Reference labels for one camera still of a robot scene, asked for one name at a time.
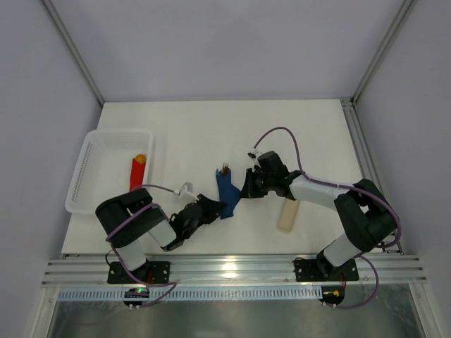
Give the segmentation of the blue paper napkin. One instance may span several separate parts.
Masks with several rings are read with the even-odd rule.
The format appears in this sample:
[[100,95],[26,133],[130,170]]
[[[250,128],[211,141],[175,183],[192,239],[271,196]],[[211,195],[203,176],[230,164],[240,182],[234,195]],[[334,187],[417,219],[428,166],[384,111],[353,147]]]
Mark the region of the blue paper napkin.
[[218,187],[219,200],[226,204],[226,207],[221,212],[221,220],[231,218],[234,216],[234,210],[240,201],[240,190],[232,183],[231,171],[228,175],[223,177],[221,169],[216,171],[216,184]]

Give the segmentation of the gold fork green handle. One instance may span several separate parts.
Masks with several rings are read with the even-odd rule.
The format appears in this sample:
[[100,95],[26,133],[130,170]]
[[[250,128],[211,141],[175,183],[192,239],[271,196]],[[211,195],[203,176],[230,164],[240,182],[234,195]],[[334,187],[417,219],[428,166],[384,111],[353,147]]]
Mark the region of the gold fork green handle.
[[229,165],[227,163],[223,163],[223,166],[221,168],[221,175],[223,177],[225,177],[226,175],[228,175],[230,173],[230,168]]

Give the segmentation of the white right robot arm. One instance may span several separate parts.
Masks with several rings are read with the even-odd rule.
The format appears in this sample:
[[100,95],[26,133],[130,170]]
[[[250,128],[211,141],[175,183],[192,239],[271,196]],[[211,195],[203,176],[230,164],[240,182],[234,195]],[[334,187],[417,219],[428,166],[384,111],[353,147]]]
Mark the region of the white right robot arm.
[[400,219],[376,185],[367,179],[346,185],[321,181],[303,170],[288,170],[275,151],[248,153],[241,191],[244,199],[258,199],[269,192],[291,201],[306,201],[338,213],[344,233],[316,255],[316,271],[328,280],[358,255],[372,251],[394,231]]

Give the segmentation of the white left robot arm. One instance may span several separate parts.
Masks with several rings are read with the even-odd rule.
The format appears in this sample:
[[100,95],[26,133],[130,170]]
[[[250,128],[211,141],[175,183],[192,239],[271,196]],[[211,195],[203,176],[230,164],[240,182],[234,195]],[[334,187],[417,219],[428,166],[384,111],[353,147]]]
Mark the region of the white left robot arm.
[[134,282],[146,284],[152,264],[142,250],[140,237],[148,234],[163,251],[173,251],[201,226],[220,218],[226,208],[226,203],[199,194],[181,211],[168,216],[151,194],[140,188],[102,202],[95,215],[119,260],[119,271],[114,275],[127,275]]

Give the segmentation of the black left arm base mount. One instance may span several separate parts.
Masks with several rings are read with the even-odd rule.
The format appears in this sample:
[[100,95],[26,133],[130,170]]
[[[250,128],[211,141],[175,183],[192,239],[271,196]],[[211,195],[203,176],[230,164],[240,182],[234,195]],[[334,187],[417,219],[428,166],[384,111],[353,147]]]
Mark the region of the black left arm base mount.
[[139,280],[136,282],[126,273],[120,262],[112,262],[109,267],[108,284],[167,284],[169,283],[171,263],[169,261],[147,261],[130,273]]

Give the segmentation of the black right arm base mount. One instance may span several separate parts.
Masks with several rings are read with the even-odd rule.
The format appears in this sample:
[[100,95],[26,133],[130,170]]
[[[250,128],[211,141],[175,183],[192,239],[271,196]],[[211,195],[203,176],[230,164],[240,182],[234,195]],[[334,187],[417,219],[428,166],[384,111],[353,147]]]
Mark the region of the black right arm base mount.
[[354,259],[335,267],[328,261],[296,258],[293,265],[297,282],[359,281],[357,264]]

